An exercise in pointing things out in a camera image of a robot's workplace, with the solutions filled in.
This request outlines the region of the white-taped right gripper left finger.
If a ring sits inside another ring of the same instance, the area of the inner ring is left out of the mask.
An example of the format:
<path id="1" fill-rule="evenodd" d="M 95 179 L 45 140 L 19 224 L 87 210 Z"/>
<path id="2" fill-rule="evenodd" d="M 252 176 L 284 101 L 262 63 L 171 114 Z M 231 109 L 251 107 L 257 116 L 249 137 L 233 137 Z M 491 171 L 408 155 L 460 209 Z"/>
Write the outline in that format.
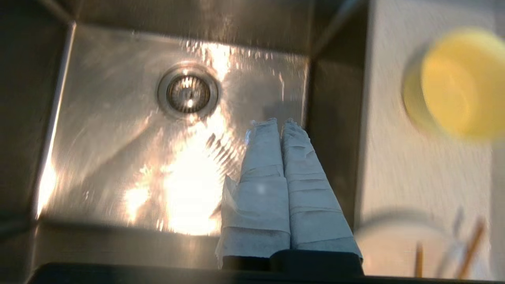
<path id="1" fill-rule="evenodd" d="M 225 178 L 221 235 L 216 247 L 220 269 L 267 267 L 275 253 L 290 248 L 287 180 L 275 118 L 253 122 L 240 177 Z"/>

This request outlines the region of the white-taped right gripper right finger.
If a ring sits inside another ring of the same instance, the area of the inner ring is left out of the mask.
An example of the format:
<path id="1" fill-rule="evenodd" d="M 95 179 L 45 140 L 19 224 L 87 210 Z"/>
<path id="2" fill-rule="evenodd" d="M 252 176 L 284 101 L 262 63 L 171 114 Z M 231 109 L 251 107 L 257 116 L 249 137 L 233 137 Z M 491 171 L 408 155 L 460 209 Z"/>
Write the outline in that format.
<path id="1" fill-rule="evenodd" d="M 281 150 L 292 249 L 352 253 L 362 259 L 310 138 L 293 119 L 283 124 Z"/>

